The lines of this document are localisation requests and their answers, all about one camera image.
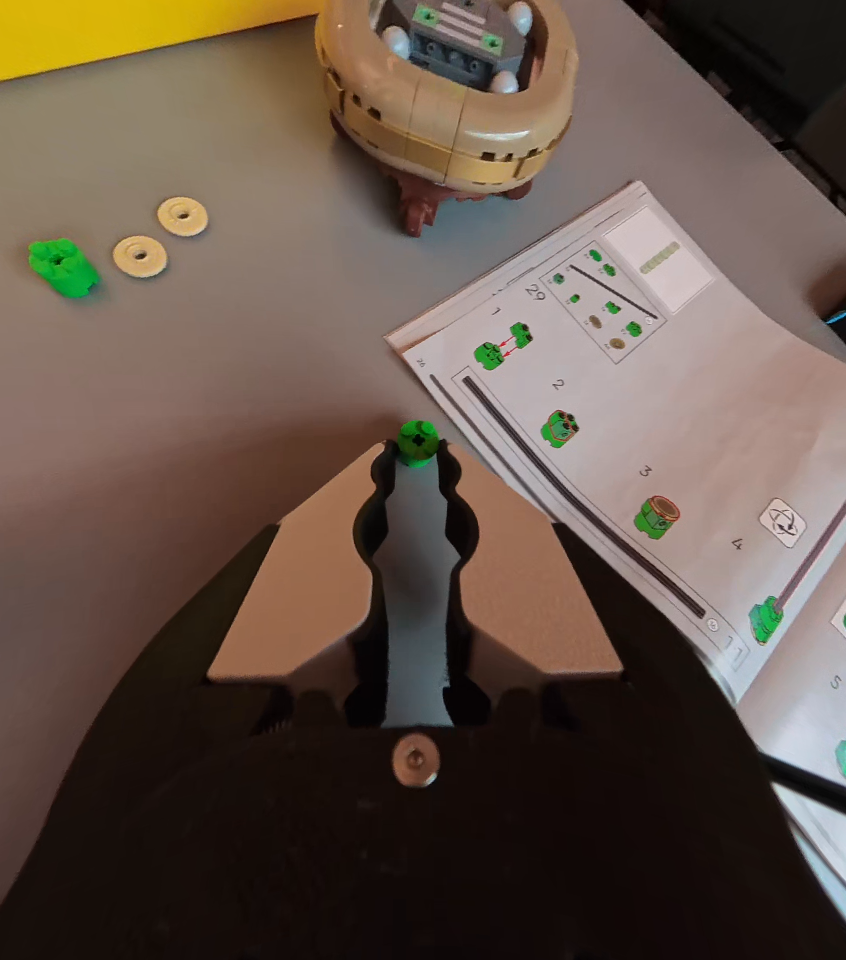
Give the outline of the tan round toy plate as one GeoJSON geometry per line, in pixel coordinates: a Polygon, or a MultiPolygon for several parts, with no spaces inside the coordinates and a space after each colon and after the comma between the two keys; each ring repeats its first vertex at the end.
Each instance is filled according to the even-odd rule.
{"type": "Polygon", "coordinates": [[[209,226],[205,206],[194,198],[184,196],[164,199],[156,208],[156,218],[168,234],[178,237],[198,236],[209,226]]]}
{"type": "Polygon", "coordinates": [[[137,280],[160,275],[169,262],[165,246],[146,235],[127,236],[117,241],[112,259],[118,270],[137,280]]]}

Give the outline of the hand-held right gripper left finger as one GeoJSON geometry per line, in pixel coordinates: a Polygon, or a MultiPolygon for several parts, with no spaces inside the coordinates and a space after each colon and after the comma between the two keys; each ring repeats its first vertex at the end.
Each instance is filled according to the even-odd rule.
{"type": "Polygon", "coordinates": [[[396,443],[375,443],[280,520],[208,682],[318,692],[351,726],[382,725],[389,622],[374,556],[395,468],[396,443]]]}

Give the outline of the black chair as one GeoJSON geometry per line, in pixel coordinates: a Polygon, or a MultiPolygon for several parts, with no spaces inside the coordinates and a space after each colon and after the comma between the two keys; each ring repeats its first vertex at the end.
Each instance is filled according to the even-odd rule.
{"type": "Polygon", "coordinates": [[[846,1],[629,1],[846,212],[846,1]]]}

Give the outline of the tan toy brick pot model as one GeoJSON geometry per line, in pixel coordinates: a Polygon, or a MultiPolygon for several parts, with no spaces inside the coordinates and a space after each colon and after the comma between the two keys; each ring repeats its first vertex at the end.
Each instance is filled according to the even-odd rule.
{"type": "Polygon", "coordinates": [[[333,128],[393,178],[413,237],[447,199],[526,196],[571,126],[559,2],[323,2],[314,42],[333,128]]]}

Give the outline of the small green round brick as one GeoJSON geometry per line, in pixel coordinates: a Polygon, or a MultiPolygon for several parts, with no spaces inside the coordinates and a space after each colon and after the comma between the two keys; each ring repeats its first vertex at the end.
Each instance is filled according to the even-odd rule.
{"type": "Polygon", "coordinates": [[[396,443],[399,461],[409,468],[419,469],[438,454],[441,437],[430,421],[411,419],[401,425],[396,443]]]}

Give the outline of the yellow board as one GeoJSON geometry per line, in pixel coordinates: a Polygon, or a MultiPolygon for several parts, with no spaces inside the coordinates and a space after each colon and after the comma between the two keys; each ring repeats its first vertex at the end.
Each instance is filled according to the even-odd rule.
{"type": "Polygon", "coordinates": [[[318,1],[0,1],[0,82],[314,15],[318,1]]]}

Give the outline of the building instruction booklet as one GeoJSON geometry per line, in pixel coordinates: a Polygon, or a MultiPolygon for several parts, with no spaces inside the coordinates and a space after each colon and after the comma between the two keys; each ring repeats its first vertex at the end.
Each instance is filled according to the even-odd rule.
{"type": "Polygon", "coordinates": [[[846,787],[846,365],[642,183],[386,339],[681,630],[764,753],[846,787]]]}

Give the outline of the grey desk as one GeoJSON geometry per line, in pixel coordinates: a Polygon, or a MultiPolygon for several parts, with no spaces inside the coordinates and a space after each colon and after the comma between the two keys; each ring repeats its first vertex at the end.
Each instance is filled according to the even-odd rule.
{"type": "Polygon", "coordinates": [[[581,105],[529,195],[420,239],[333,132],[311,20],[0,83],[0,902],[82,738],[262,528],[413,417],[391,330],[633,179],[734,284],[846,363],[846,216],[624,2],[568,2],[581,105]],[[209,225],[178,237],[167,198],[209,225]],[[123,238],[163,244],[147,279],[123,238]],[[68,238],[100,282],[29,265],[68,238]]]}

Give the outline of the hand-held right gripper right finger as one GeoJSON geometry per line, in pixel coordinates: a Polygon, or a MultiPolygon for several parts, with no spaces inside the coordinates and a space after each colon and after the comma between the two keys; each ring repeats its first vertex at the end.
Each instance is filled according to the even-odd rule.
{"type": "Polygon", "coordinates": [[[436,463],[456,553],[442,691],[453,725],[489,723],[514,690],[621,681],[624,666],[548,516],[457,444],[441,441],[436,463]]]}

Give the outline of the green toy brick assembly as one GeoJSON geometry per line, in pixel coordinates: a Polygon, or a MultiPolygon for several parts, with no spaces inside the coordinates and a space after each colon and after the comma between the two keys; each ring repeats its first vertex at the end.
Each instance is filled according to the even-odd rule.
{"type": "Polygon", "coordinates": [[[28,265],[55,292],[67,299],[88,296],[101,281],[84,251],[68,238],[29,243],[28,265]]]}

